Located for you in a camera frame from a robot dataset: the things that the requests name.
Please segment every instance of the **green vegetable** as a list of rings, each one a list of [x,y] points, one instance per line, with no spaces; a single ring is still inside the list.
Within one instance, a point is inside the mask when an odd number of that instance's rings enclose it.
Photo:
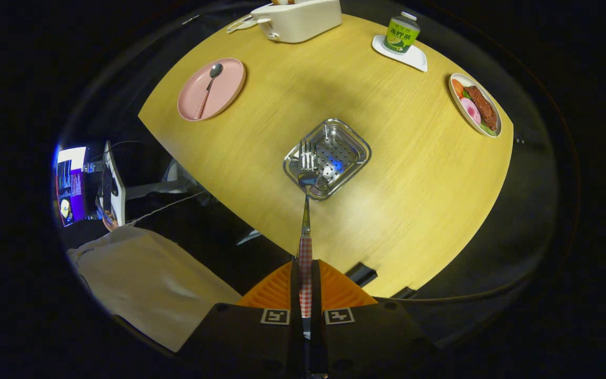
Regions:
[[[482,129],[484,132],[486,132],[486,133],[490,134],[490,136],[497,137],[497,133],[496,133],[494,130],[490,130],[490,128],[489,128],[489,127],[486,125],[486,122],[481,122],[481,125],[480,125],[480,126],[481,126],[481,129]]]

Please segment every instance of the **bottle label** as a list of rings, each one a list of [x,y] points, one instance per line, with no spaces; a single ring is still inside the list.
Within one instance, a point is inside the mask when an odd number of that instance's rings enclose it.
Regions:
[[[387,27],[387,35],[383,45],[397,53],[405,53],[413,45],[413,41],[418,38],[420,31],[410,29],[404,25],[397,24],[394,19],[390,20]]]

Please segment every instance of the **metal tray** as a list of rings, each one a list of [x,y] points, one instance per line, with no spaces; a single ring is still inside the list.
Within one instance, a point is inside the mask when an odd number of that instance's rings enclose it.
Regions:
[[[316,201],[328,199],[371,159],[371,147],[338,118],[324,120],[303,141],[317,144],[320,178],[310,190],[310,197]],[[296,146],[284,157],[283,167],[289,179],[305,192],[305,188],[298,185],[298,153],[296,141]]]

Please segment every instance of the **red checkered handle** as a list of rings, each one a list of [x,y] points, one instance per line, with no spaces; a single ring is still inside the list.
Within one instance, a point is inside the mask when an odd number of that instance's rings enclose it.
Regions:
[[[207,102],[207,96],[209,96],[209,91],[205,91],[203,98],[200,100],[200,104],[195,110],[195,115],[193,115],[194,120],[197,120],[198,118],[200,118],[200,116],[203,115],[203,111],[205,110],[205,103]]]
[[[310,317],[312,309],[312,238],[302,235],[298,245],[298,273],[300,276],[300,289],[298,299],[301,305],[301,316]]]

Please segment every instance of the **monitor screen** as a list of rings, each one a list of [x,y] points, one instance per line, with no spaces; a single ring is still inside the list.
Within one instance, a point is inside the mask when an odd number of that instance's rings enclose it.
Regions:
[[[64,149],[57,153],[55,188],[63,226],[87,217],[82,171],[85,158],[86,147]]]

